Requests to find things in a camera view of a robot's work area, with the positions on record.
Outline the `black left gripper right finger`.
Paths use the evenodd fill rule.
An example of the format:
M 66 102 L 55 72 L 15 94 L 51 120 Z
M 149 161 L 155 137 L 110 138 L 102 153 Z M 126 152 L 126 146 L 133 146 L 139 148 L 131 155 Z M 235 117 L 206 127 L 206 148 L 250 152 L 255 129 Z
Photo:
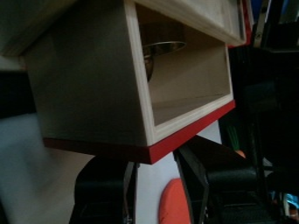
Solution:
M 174 152 L 191 224 L 277 224 L 257 169 L 231 148 L 195 136 Z

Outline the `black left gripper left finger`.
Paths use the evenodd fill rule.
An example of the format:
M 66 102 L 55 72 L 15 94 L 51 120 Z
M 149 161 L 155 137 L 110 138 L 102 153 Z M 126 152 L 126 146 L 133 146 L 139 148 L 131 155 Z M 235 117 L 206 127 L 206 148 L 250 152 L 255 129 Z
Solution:
M 75 182 L 70 224 L 137 224 L 138 163 L 94 157 Z

